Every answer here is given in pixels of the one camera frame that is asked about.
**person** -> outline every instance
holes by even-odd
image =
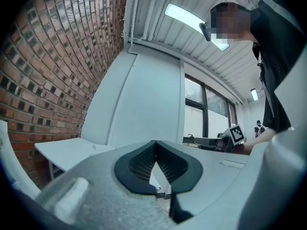
[[[255,138],[260,136],[265,131],[265,128],[261,125],[260,120],[257,120],[257,125],[255,126]]]
[[[233,2],[223,2],[211,9],[211,33],[227,41],[251,41],[258,60],[260,81],[266,94],[263,125],[268,127],[256,139],[234,148],[234,153],[250,154],[254,145],[270,141],[288,129],[289,119],[274,91],[300,56],[306,38],[291,22],[276,13],[263,0],[258,8],[248,10]]]

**pipe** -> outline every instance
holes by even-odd
[[[152,27],[149,31],[149,35],[148,35],[148,41],[152,41],[153,37],[154,37],[154,30],[155,30],[155,27],[157,26],[157,23],[158,23],[158,20],[159,20],[159,17],[160,17],[160,13],[159,11],[162,10],[163,6],[164,6],[164,3],[165,3],[166,0],[161,0],[158,8],[157,8],[157,13],[155,14],[155,17],[153,19],[153,24],[152,24]]]
[[[106,144],[108,146],[111,145],[114,125],[115,125],[115,120],[116,120],[116,117],[117,117],[117,114],[118,114],[118,109],[119,109],[119,106],[120,106],[120,103],[121,103],[121,100],[122,100],[122,97],[123,97],[123,93],[125,92],[125,89],[127,87],[127,84],[129,82],[129,79],[130,79],[130,76],[131,76],[131,73],[133,72],[134,66],[135,66],[136,62],[138,61],[138,59],[139,59],[139,54],[137,52],[132,51],[133,39],[134,39],[133,38],[133,35],[134,35],[134,24],[135,24],[136,9],[138,7],[138,2],[139,2],[139,0],[134,0],[134,7],[133,7],[133,13],[132,13],[130,48],[128,49],[128,53],[134,54],[134,55],[136,55],[136,57],[135,57],[132,65],[131,65],[131,67],[129,69],[129,72],[128,72],[126,78],[125,78],[124,84],[123,84],[123,86],[122,86],[122,88],[120,90],[120,93],[119,93],[119,96],[118,96],[118,99],[117,99],[117,102],[116,102],[116,105],[115,105],[115,109],[114,109],[112,120],[111,120],[111,124],[110,124],[110,129],[109,129],[109,132],[108,132],[108,135],[107,135],[107,140],[106,140]]]
[[[131,53],[129,51],[131,51],[132,47],[133,47],[133,39],[136,39],[138,41],[141,41],[142,40],[142,37],[140,38],[135,38],[134,37],[134,24],[135,24],[135,17],[136,17],[136,9],[138,8],[138,3],[139,3],[139,0],[134,0],[134,6],[133,6],[133,13],[132,13],[132,23],[131,23],[131,46],[130,46],[130,49],[128,50],[128,53]]]
[[[147,17],[146,17],[146,22],[145,22],[145,26],[144,26],[144,31],[143,31],[143,39],[144,40],[147,39],[147,32],[148,32],[148,28],[149,28],[150,19],[151,19],[153,10],[154,10],[155,2],[156,2],[156,0],[150,1],[150,5],[149,5],[148,12],[147,12]]]

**desk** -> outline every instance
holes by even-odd
[[[82,138],[36,143],[35,148],[48,159],[52,180],[54,179],[52,164],[67,171],[90,156],[115,149],[112,146],[97,145]]]

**black hair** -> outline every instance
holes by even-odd
[[[234,3],[234,2],[221,2],[221,3],[217,4],[216,6],[214,6],[214,7],[210,10],[210,12],[212,12],[212,11],[218,11],[218,12],[224,11],[224,10],[227,8],[227,6],[228,6],[229,3]],[[237,4],[237,3],[234,3],[234,4],[236,4],[236,5],[238,6],[238,9],[240,9],[240,10],[242,10],[242,11],[244,11],[244,12],[250,13],[250,10],[248,10],[248,9],[245,8],[244,6],[242,6],[242,5],[240,5],[240,4]]]

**wall-mounted light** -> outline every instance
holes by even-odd
[[[250,90],[250,92],[251,92],[251,95],[254,98],[254,101],[258,100],[258,95],[257,95],[256,89],[252,89],[252,90]]]
[[[186,11],[181,7],[169,3],[166,7],[164,14],[183,22],[184,24],[192,27],[199,33],[203,34],[199,25],[200,23],[205,23],[205,21],[198,18],[196,15],[190,13],[189,11]],[[225,44],[222,42],[221,39],[217,39],[215,34],[211,34],[211,42],[213,42],[222,51],[229,47],[229,44]]]

